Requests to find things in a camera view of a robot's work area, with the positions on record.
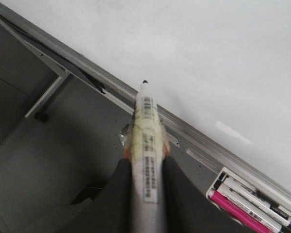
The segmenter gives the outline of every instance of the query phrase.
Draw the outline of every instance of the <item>white marker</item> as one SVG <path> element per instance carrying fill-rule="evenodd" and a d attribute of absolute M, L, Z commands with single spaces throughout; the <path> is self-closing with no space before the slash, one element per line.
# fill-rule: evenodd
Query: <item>white marker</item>
<path fill-rule="evenodd" d="M 272 204 L 266 200 L 261 199 L 260 197 L 256 196 L 256 193 L 252 191 L 250 188 L 246 187 L 242 183 L 238 182 L 238 180 L 227 177 L 223 181 L 228 187 L 232 188 L 236 193 L 241 195 L 242 197 L 246 198 L 248 201 L 256 205 L 266 214 L 274 218 L 283 226 L 288 227 L 291 229 L 291 217 L 285 214 L 276 213 L 276 211 L 272 210 Z"/>
<path fill-rule="evenodd" d="M 125 157 L 131 160 L 131 232 L 167 232 L 162 161 L 169 152 L 166 132 L 147 81 L 136 96 L 135 112 L 127 128 Z"/>
<path fill-rule="evenodd" d="M 216 186 L 218 185 L 220 186 L 217 188 L 217 191 L 220 194 L 225 196 L 229 201 L 231 201 L 233 204 L 235 204 L 240 209 L 245 211 L 247 214 L 252 216 L 255 220 L 266 226 L 272 232 L 291 233 L 291 231 L 288 228 L 276 222 L 273 218 L 271 218 L 265 212 L 256 207 L 254 204 L 250 203 L 248 200 L 237 194 L 235 191 L 233 191 L 233 189 L 229 188 L 224 183 L 221 184 L 216 183 Z"/>

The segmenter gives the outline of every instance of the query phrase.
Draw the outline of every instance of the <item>whiteboard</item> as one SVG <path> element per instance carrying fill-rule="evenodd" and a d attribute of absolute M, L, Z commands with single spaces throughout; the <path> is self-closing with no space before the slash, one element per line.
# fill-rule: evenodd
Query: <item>whiteboard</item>
<path fill-rule="evenodd" d="M 291 1 L 0 2 L 291 191 Z"/>

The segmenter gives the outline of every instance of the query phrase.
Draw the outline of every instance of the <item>barcode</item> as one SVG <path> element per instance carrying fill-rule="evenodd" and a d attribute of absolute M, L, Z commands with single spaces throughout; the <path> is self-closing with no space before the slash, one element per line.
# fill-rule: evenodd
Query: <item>barcode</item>
<path fill-rule="evenodd" d="M 143 133 L 144 201 L 157 203 L 155 137 L 153 133 L 152 130 L 147 130 L 147 133 Z"/>
<path fill-rule="evenodd" d="M 154 116 L 152 98 L 150 97 L 143 98 L 142 115 L 143 118 L 151 118 Z"/>

